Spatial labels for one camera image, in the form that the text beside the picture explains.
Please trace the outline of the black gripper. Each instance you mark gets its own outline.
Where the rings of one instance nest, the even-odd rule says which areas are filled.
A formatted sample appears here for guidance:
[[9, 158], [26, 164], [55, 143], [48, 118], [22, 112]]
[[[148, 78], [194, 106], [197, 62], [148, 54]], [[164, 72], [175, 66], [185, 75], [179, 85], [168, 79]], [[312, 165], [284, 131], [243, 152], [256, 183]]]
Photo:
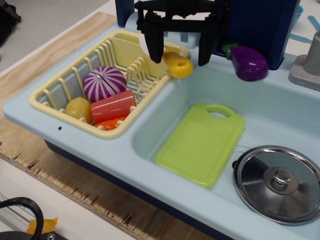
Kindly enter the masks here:
[[222, 0], [139, 0], [137, 29], [144, 34], [150, 59], [159, 64], [164, 53], [164, 32], [200, 33], [198, 65], [211, 58], [221, 28], [229, 23], [231, 3]]

